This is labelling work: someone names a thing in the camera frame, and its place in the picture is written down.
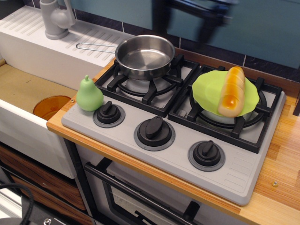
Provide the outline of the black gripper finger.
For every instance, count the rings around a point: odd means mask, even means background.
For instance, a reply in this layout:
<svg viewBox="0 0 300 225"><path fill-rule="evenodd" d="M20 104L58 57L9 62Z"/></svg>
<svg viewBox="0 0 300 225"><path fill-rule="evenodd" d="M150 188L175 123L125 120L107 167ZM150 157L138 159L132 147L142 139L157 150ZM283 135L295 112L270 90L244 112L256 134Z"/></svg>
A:
<svg viewBox="0 0 300 225"><path fill-rule="evenodd" d="M152 5L152 29L155 32L167 32L171 10L165 4Z"/></svg>
<svg viewBox="0 0 300 225"><path fill-rule="evenodd" d="M205 18L197 32L197 49L203 48L221 25L221 19Z"/></svg>

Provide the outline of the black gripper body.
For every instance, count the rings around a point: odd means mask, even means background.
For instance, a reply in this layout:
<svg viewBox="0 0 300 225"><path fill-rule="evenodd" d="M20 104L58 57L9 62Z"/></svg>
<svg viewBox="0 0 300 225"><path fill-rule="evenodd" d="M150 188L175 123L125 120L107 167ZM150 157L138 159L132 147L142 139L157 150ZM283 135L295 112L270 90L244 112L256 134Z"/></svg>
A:
<svg viewBox="0 0 300 225"><path fill-rule="evenodd" d="M230 7L238 4L238 1L212 0L208 6L197 3L194 0L156 0L154 4L165 4L170 10L177 9L202 19L221 19L222 23L224 23L228 18L227 15Z"/></svg>

